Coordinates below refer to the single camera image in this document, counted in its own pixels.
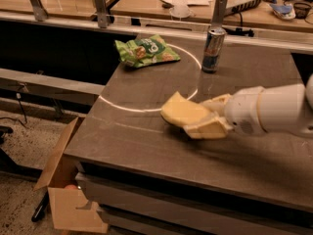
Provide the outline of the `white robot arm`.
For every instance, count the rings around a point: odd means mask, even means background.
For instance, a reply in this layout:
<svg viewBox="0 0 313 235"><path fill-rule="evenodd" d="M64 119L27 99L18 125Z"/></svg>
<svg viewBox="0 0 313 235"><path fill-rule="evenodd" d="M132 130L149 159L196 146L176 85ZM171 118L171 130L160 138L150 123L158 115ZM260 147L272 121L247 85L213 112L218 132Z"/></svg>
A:
<svg viewBox="0 0 313 235"><path fill-rule="evenodd" d="M285 132L313 137L312 78L307 85L250 87L201 104L212 113L183 127L194 139L220 139L231 131L247 136Z"/></svg>

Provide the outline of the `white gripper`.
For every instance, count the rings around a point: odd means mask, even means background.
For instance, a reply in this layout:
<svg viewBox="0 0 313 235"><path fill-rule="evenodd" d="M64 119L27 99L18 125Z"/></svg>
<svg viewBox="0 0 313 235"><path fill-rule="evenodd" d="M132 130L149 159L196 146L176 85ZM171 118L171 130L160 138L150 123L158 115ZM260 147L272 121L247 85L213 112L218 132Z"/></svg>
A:
<svg viewBox="0 0 313 235"><path fill-rule="evenodd" d="M213 113L184 125L183 129L193 139L222 139L233 128L241 135L262 135L264 130L259 120L258 103L263 91L262 86L257 86L239 90L232 96L223 94L202 101L201 105Z"/></svg>

